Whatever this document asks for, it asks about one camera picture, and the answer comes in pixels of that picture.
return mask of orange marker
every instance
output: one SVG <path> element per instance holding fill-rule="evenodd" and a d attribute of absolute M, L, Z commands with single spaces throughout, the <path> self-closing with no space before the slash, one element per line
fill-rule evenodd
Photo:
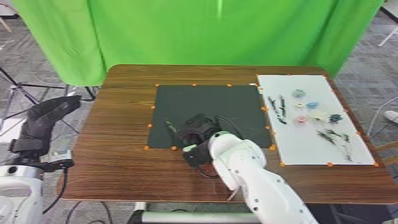
<path fill-rule="evenodd" d="M 277 145 L 275 144 L 270 145 L 270 151 L 273 151 L 273 150 L 277 150 Z"/>

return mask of gray floor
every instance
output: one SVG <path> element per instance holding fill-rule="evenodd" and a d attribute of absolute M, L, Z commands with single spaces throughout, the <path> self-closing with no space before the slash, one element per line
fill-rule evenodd
<path fill-rule="evenodd" d="M 0 26 L 0 66 L 7 69 L 12 77 L 21 81 L 35 84 L 51 84 L 64 86 L 57 78 L 57 74 L 44 58 L 39 46 L 35 44 L 28 29 L 23 25 L 21 20 L 7 20 L 9 26 L 14 30 L 12 33 L 7 33 L 5 29 Z M 360 121 L 364 129 L 368 129 L 371 116 L 376 110 L 376 107 L 382 103 L 398 96 L 398 35 L 392 37 L 385 46 L 376 47 L 378 42 L 382 41 L 385 35 L 394 29 L 394 22 L 378 13 L 375 20 L 371 22 L 369 29 L 362 40 L 359 41 L 353 53 L 344 63 L 344 68 L 339 72 L 336 83 L 339 90 L 343 92 L 348 104 Z M 7 101 L 7 83 L 0 80 L 0 114 Z M 76 93 L 83 92 L 81 88 L 73 89 Z M 50 91 L 42 97 L 42 90 L 30 89 L 37 98 L 53 98 L 62 95 L 62 91 Z M 12 104 L 12 111 L 28 108 L 30 104 L 25 99 L 18 96 L 16 103 Z M 81 128 L 87 113 L 90 110 L 90 103 L 83 103 L 80 112 L 71 114 L 66 118 L 66 121 L 71 123 L 76 129 Z M 398 111 L 398 103 L 392 103 L 384 110 L 392 109 Z M 23 116 L 9 120 L 7 127 L 10 127 L 18 122 L 21 122 Z M 375 132 L 384 127 L 387 121 L 380 116 L 376 119 Z M 18 133 L 16 129 L 0 137 L 0 161 L 9 158 L 7 153 L 7 143 L 9 139 Z M 398 140 L 398 126 L 392 124 L 384 129 L 382 133 L 371 139 L 375 146 L 389 143 Z M 53 134 L 53 150 L 64 151 L 73 149 L 73 144 L 76 140 L 76 134 L 64 125 L 57 125 L 55 134 Z M 398 154 L 398 149 L 389 150 L 380 156 L 385 158 Z M 389 167 L 391 175 L 398 175 L 398 167 Z M 53 200 L 55 197 L 55 184 L 57 184 L 58 173 L 46 175 L 44 181 L 44 204 Z M 64 223 L 66 215 L 69 209 L 74 205 L 74 202 L 60 201 L 53 210 L 44 216 L 44 223 L 57 224 Z M 131 209 L 133 203 L 113 203 L 108 202 L 113 223 L 124 224 Z M 243 205 L 208 205 L 208 204 L 153 204 L 151 210 L 172 211 L 177 208 L 186 209 L 188 211 L 240 211 L 245 210 Z M 106 213 L 97 202 L 81 203 L 74 215 L 73 221 L 74 224 L 85 224 L 92 220 L 106 221 Z"/>

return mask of metal stand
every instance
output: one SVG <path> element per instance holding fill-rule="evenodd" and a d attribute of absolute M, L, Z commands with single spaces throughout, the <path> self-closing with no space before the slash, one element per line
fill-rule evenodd
<path fill-rule="evenodd" d="M 14 114 L 9 115 L 9 109 L 10 109 L 10 104 L 12 104 L 12 100 L 14 100 L 16 93 L 19 93 L 25 96 L 25 98 L 28 99 L 28 101 L 30 101 L 30 103 L 34 105 L 39 104 L 39 102 L 41 102 L 35 99 L 35 97 L 32 96 L 32 94 L 26 92 L 26 90 L 23 89 L 23 87 L 44 88 L 46 91 L 50 89 L 66 89 L 66 88 L 64 87 L 58 87 L 58 86 L 44 86 L 44 85 L 32 85 L 32 84 L 18 83 L 16 80 L 12 79 L 12 77 L 9 76 L 7 72 L 3 71 L 2 67 L 0 67 L 0 74 L 2 74 L 3 80 L 10 84 L 10 88 L 9 88 L 9 98 L 7 98 L 7 104 L 5 104 L 5 109 L 3 109 L 3 117 L 2 117 L 2 121 L 0 121 L 0 133 L 2 133 L 5 120 L 9 118 L 12 118 L 16 115 L 19 115 L 21 113 L 26 112 L 26 110 L 23 110 L 18 113 L 14 113 Z M 66 123 L 66 121 L 64 120 L 60 120 L 60 121 L 66 124 L 66 126 L 71 128 L 71 130 L 74 131 L 74 133 L 78 134 L 76 129 L 71 127 L 71 125 Z"/>
<path fill-rule="evenodd" d="M 135 212 L 128 224 L 144 223 L 259 223 L 252 213 L 147 212 L 145 202 L 135 203 Z"/>

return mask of green backdrop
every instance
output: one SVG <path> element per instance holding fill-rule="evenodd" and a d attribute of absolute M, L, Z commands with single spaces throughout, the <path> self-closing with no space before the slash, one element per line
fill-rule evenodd
<path fill-rule="evenodd" d="M 334 76 L 382 0 L 14 0 L 62 81 L 115 64 L 320 66 Z"/>

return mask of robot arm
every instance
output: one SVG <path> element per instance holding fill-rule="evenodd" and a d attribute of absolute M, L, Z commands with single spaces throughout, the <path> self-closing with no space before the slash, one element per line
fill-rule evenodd
<path fill-rule="evenodd" d="M 73 166 L 71 154 L 57 155 L 53 162 L 41 162 L 48 154 L 51 131 L 57 121 L 80 107 L 80 96 L 60 97 L 37 104 L 26 114 L 21 135 L 9 151 L 18 155 L 0 166 L 0 193 L 25 190 L 28 196 L 0 196 L 0 224 L 39 224 L 42 217 L 42 174 Z"/>
<path fill-rule="evenodd" d="M 243 189 L 245 203 L 265 224 L 318 223 L 300 197 L 282 179 L 263 167 L 261 148 L 227 132 L 209 139 L 213 167 L 229 190 Z"/>

